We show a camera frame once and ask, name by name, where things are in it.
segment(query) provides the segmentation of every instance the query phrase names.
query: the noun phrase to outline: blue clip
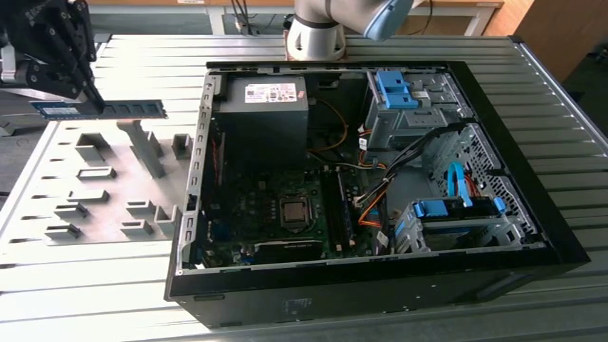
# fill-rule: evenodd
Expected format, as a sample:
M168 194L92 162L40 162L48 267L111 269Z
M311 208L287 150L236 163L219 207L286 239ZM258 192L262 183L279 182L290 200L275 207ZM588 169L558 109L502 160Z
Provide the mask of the blue clip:
M494 205L496 206L498 212L504 214L507 212L507 205L504 204L504 200L500 197L496 197L494 200Z
M455 174L458 183L458 196L463 199L464 206L472 207L474 202L468 196L467 182L464 181L464 167L459 162L451 162L448 168L448 196L456 196Z
M446 207L444 201L439 199L434 201L422 201L420 205L426 217L448 216L448 208Z
M402 221L402 224L399 225L398 231L395 232L395 236L399 236L399 233L402 230L406 228L406 221Z
M386 98L387 109L416 109L419 102L410 94L408 86L400 71L379 71L379 88Z
M424 212L423 212L423 210L422 210L420 203L416 203L416 204L415 204L415 212L416 212L416 217L418 217L418 218L424 217Z

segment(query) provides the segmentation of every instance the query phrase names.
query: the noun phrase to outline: yellow wire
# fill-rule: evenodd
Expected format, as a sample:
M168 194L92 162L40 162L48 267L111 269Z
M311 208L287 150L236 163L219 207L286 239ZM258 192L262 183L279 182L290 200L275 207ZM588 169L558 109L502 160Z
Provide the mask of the yellow wire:
M363 151L359 153L359 164L360 164L362 166L364 166L364 167L372 167L372 166L374 166L374 164L366 164L366 163L363 162ZM379 167L380 167L382 169L386 169L386 168L387 168L387 165L379 163Z
M374 221L360 221L359 225L382 228L382 225L378 222L374 222Z
M382 199L382 196L386 195L387 190L388 190L388 188L384 189L383 192L380 192L380 195L375 198L374 202L372 202L371 205L368 206L368 209L363 212L363 215L362 215L360 218L359 218L359 224L362 224L362 222L366 221L366 216L368 216L370 212L372 211L374 206L376 205L376 203L378 203L379 200Z
M331 145L331 146L326 146L326 147L320 147L320 148L311 148L311 149L310 149L310 151L312 151L312 152L323 152L323 151L331 150L332 148L336 148L336 147L339 147L339 146L342 145L342 143L344 142L346 137L347 137L347 135L348 135L348 126L347 126L347 124L346 124L344 116L343 116L343 114L339 112L339 110L338 110L332 105L330 105L330 103L328 103L326 100L322 100L320 98L318 98L316 100L318 100L320 103L326 104L326 105L330 107L330 109L332 110L332 112L339 116L340 121L342 121L342 123L343 123L342 126L344 127L344 133L342 134L343 137L340 138L340 141L339 141L336 144L334 144L334 145Z

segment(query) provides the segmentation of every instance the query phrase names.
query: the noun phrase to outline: aluminum workbench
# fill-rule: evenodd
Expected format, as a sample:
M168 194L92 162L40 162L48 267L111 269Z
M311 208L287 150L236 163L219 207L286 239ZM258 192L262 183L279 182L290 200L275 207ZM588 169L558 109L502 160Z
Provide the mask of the aluminum workbench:
M144 123L163 137L164 130L194 131L207 61L279 61L284 47L279 36L114 36L100 56L95 73L107 99L164 100L170 120ZM0 214L3 341L608 339L607 139L526 45L507 38L424 36L382 44L351 38L348 56L468 62L592 262L486 304L208 331L163 300L168 240L47 246L34 223L44 217L24 219L43 207L36 201L54 200L32 199L44 182L74 182L42 180L62 141L83 129L51 123ZM118 191L108 190L111 197Z

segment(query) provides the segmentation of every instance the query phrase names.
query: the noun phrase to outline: sticker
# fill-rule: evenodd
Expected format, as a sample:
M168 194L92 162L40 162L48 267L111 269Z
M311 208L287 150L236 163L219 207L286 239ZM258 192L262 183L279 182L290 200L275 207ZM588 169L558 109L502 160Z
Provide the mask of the sticker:
M415 98L431 98L431 96L428 96L428 93L426 90L412 91L412 95L415 96Z
M250 84L246 87L246 103L296 101L295 83Z
M368 140L364 138L359 138L359 148L364 151L368 150Z
M42 111L46 115L78 115L80 112L74 107L55 107L43 108Z
M288 299L283 301L283 313L287 316L310 314L312 309L312 298Z
M388 237L384 235L384 233L379 230L379 234L376 235L376 239L382 243L384 247L388 246Z

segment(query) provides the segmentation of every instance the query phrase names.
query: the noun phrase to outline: robotic arm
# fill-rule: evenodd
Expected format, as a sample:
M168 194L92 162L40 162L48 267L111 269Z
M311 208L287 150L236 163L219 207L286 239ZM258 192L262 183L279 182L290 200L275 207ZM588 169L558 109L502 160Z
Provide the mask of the robotic arm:
M72 99L32 105L50 120L166 118L159 100L106 101L86 0L0 0L0 88Z
M343 26L384 41L402 26L412 4L415 0L296 0L287 36L290 57L299 61L340 59L346 54Z
M332 61L346 54L344 26L376 41L400 27L422 0L296 0L290 57ZM0 88L31 88L78 102L32 103L50 120L166 118L159 100L106 101L86 0L0 0Z

